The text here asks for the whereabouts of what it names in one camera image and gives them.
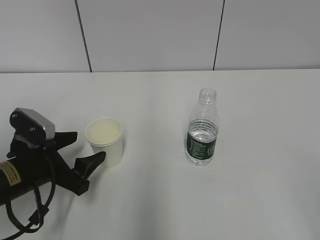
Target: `white table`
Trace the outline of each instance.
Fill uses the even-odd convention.
[[[23,240],[320,239],[320,70],[0,75],[0,159],[15,107],[78,131],[60,151],[72,167],[92,153],[91,121],[125,129],[121,164],[99,169],[77,197],[57,187],[43,228]],[[217,91],[214,160],[185,158],[188,116],[201,88]],[[43,199],[50,185],[43,186]],[[32,193],[13,201],[27,223]],[[0,238],[16,232],[0,207]]]

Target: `green bottle label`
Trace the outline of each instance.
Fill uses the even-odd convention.
[[[186,139],[186,150],[195,159],[206,160],[214,155],[217,138],[211,142],[195,140],[189,133]]]

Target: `paper cup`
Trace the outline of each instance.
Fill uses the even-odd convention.
[[[109,168],[120,163],[123,155],[123,127],[111,117],[91,122],[85,130],[85,138],[93,152],[105,152],[103,166]]]

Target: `plastic water bottle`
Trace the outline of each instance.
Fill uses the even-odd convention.
[[[219,129],[216,98],[215,90],[202,89],[189,118],[185,155],[196,166],[207,165],[214,157]]]

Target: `yellow warning label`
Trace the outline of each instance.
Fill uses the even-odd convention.
[[[20,175],[12,163],[8,161],[0,163],[0,170],[4,172],[10,186],[21,183]]]

